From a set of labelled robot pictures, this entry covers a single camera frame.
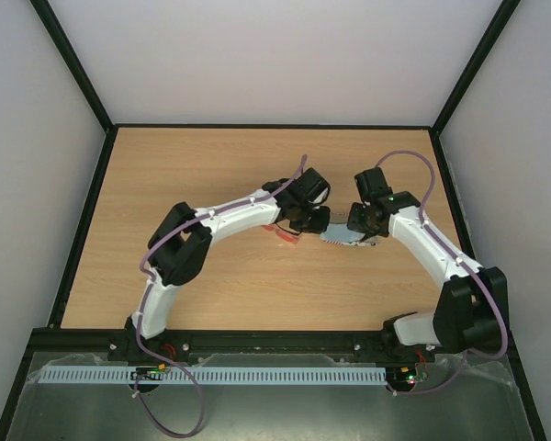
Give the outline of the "flag pattern glasses case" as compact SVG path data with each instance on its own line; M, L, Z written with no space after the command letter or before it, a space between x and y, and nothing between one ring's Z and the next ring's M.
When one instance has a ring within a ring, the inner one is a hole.
M342 246L369 247L377 244L376 237L365 237L362 232L351 231L347 226L347 213L332 213L329 224L320 239L325 243Z

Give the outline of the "light blue cleaning cloth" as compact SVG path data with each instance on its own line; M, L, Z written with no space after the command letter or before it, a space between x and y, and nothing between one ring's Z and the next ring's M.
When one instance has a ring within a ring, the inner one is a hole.
M330 223L326 231L320 235L324 242L340 244L359 243L363 237L361 232L349 230L344 223Z

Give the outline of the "pink translucent sunglasses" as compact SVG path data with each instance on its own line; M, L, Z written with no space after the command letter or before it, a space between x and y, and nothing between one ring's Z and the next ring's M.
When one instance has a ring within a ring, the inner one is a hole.
M263 229L267 232L273 233L286 243L297 244L301 237L300 233L286 230L277 224L264 225Z

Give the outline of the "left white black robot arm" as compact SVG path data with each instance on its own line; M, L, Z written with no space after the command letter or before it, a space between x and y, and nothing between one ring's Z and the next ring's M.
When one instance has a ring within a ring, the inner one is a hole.
M299 168L288 179L270 181L232 201L194 209L174 205L158 226L139 263L147 281L130 318L135 345L151 355L146 342L166 331L181 287L202 271L212 246L232 235L287 221L298 234L320 234L330 222L325 206L331 185L315 169Z

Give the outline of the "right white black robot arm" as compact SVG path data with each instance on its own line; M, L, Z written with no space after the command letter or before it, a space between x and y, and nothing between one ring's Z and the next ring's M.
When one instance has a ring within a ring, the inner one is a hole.
M425 216L416 197L393 191L380 168L365 170L354 181L360 199L351 207L348 229L366 239L399 241L440 289L433 312L410 312L384 321L384 353L400 360L416 345L438 346L450 354L495 345L495 355L502 356L509 331L504 273L459 250Z

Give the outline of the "right green circuit board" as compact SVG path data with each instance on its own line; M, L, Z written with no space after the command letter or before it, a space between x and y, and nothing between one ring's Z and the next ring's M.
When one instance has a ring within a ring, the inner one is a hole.
M389 386L398 391L409 391L417 383L427 380L429 369L424 365L389 367L386 379Z

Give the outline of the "left black circuit board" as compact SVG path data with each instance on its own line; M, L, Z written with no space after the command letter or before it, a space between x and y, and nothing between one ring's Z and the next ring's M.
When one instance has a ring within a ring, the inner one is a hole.
M171 372L168 365L133 367L129 373L129 381L162 381Z

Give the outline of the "black frame post right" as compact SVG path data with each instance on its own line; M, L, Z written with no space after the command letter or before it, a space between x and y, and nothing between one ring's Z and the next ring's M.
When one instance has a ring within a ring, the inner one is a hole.
M463 100L468 88L472 85L482 65L496 45L503 30L506 29L520 0L503 0L483 32L476 48L473 50L462 73L458 77L454 88L446 99L434 124L432 133L439 136L446 128L451 117Z

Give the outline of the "black frame post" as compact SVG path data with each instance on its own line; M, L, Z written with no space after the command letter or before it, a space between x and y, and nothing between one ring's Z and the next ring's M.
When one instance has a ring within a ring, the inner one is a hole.
M496 45L503 30L506 29L520 0L503 0L483 32L476 48L473 50L462 73L458 77L454 88L446 99L434 124L432 133L439 136L446 128L451 117L463 100L468 88L472 85L482 65Z
M82 92L88 106L91 108L104 132L114 129L115 124L108 115L102 100L96 92L80 58L69 40L60 20L57 18L51 3L47 0L30 0L41 24L49 34L58 53L61 55L68 71Z

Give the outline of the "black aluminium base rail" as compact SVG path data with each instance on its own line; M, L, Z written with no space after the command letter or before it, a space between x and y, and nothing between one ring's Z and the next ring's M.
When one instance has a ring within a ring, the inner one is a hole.
M169 330L141 344L134 330L81 330L38 328L29 337L26 356L37 352L103 353L110 361L148 363L155 354L194 365L212 355L325 355L335 361L374 363L382 367L409 366L424 356L433 361L442 347L429 344L392 348L380 331L184 331Z

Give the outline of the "black frame post left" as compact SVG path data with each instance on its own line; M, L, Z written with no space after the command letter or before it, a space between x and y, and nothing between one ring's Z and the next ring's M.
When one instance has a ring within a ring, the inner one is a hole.
M49 34L58 53L61 55L68 71L82 92L88 106L91 108L104 132L114 129L115 124L108 115L102 100L96 92L80 58L69 40L60 20L57 18L51 3L47 0L30 0L41 24Z

